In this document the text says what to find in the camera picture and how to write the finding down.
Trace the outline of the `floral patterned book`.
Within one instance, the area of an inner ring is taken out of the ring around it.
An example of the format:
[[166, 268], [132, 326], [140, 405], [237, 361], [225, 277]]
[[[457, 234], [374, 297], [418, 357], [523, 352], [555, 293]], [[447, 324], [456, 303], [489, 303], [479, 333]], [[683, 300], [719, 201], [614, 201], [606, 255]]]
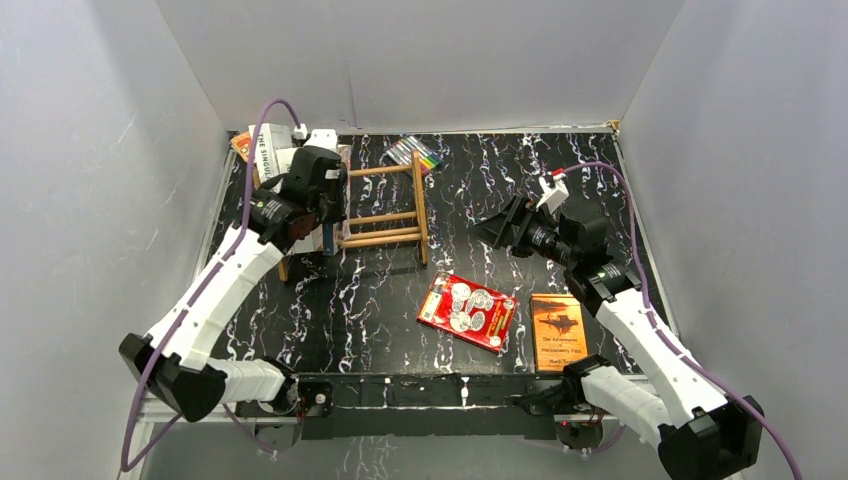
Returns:
[[351, 235], [349, 227], [350, 215], [350, 170], [351, 170], [351, 145], [339, 143], [336, 146], [337, 153], [342, 158], [347, 173], [342, 187], [342, 214], [343, 219], [333, 225], [324, 225], [322, 230], [324, 256], [335, 256], [342, 249], [343, 241]]

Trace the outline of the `white palm leaf book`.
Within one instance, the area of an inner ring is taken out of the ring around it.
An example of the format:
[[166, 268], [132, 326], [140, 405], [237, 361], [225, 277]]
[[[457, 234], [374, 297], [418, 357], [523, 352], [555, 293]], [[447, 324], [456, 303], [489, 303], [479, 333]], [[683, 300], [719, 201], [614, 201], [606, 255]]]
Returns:
[[254, 188], [258, 189], [261, 183], [289, 171], [294, 148], [292, 130], [285, 125], [263, 123], [255, 144]]

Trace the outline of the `red book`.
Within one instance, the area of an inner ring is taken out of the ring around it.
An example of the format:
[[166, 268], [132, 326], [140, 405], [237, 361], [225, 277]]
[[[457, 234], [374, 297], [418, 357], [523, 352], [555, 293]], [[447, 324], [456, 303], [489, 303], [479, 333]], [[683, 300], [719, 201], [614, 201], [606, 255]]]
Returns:
[[518, 307], [515, 297], [459, 276], [438, 272], [421, 304], [419, 323], [499, 353]]

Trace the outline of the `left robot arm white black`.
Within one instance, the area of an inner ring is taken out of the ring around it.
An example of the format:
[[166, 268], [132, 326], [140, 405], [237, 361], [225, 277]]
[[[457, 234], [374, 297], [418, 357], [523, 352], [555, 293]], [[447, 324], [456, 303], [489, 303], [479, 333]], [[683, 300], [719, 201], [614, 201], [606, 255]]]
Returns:
[[249, 293], [299, 240], [345, 218], [347, 168], [333, 149], [293, 149], [287, 172], [260, 185], [246, 224], [234, 222], [189, 290], [119, 353], [140, 383], [188, 422], [217, 406], [258, 401], [275, 416], [294, 411], [297, 378], [275, 360], [214, 359], [211, 351]]

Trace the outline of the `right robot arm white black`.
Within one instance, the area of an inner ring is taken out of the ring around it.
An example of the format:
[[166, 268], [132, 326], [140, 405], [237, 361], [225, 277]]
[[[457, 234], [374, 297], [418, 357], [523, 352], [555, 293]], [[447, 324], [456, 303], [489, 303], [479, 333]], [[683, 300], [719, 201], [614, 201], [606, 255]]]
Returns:
[[762, 426], [752, 397], [735, 400], [698, 372], [697, 363], [654, 316], [642, 281], [608, 252], [599, 212], [553, 216], [515, 196], [469, 232], [516, 257], [539, 255], [564, 269], [569, 292], [637, 362], [651, 390], [600, 355], [563, 369], [563, 399], [577, 414], [599, 407], [654, 447], [672, 479], [726, 479], [753, 466]]

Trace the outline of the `small orange card box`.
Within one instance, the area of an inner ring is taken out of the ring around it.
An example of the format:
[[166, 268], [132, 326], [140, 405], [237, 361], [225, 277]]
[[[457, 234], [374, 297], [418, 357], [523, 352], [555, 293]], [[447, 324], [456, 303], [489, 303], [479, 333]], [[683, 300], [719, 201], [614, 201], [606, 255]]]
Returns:
[[251, 149], [252, 137], [249, 132], [243, 132], [233, 136], [230, 139], [230, 144], [234, 151], [238, 154], [245, 163], [249, 160], [249, 152]]

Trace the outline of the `pack of coloured markers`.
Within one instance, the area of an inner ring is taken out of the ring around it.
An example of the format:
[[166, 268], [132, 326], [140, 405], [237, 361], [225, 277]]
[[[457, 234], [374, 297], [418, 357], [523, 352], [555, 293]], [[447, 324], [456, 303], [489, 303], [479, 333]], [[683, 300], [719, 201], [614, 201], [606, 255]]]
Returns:
[[411, 165], [414, 157], [417, 157], [422, 176], [442, 164], [442, 159], [414, 135], [401, 137], [385, 151], [385, 154], [398, 165]]

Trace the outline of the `orange Huckleberry Finn book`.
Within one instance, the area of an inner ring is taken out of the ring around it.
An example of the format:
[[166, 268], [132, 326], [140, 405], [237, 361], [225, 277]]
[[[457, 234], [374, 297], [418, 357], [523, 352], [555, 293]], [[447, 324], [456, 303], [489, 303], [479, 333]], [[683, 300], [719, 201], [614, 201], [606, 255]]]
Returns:
[[574, 296], [533, 293], [530, 306], [537, 372], [561, 372], [589, 355], [582, 308]]

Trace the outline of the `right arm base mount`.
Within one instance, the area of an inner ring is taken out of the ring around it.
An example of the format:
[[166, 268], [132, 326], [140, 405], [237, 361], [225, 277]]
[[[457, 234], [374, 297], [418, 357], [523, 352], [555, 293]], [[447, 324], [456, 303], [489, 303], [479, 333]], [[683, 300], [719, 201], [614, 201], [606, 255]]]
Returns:
[[524, 392], [509, 395], [506, 403], [531, 416], [586, 415], [584, 420], [554, 421], [557, 439], [564, 450], [584, 457], [611, 449], [625, 433], [625, 427], [619, 425], [606, 439], [603, 422], [607, 412], [590, 405], [576, 381], [565, 377], [535, 377], [527, 383]]

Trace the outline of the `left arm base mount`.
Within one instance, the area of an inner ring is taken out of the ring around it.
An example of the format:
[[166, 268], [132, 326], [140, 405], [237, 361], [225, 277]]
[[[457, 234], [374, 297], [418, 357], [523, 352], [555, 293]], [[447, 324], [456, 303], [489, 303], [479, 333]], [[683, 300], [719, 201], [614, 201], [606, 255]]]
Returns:
[[239, 417], [269, 417], [279, 423], [294, 422], [292, 444], [301, 439], [307, 418], [326, 418], [332, 413], [333, 386], [330, 382], [286, 377], [268, 399], [239, 400]]

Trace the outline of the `aluminium frame rail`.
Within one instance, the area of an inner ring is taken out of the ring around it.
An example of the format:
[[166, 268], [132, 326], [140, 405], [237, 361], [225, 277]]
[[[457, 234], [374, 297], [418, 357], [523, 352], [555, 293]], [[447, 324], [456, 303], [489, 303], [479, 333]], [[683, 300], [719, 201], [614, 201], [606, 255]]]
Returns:
[[[423, 376], [376, 374], [301, 375], [303, 380], [330, 382], [332, 413], [307, 418], [304, 440], [360, 436], [487, 436], [521, 435], [529, 440], [557, 440], [554, 421], [584, 420], [586, 415], [531, 416], [506, 398], [525, 391], [535, 377], [552, 374], [471, 375], [457, 373]], [[240, 427], [253, 419], [261, 428], [293, 424], [285, 419], [239, 417], [228, 404], [217, 406], [205, 418], [232, 419]]]

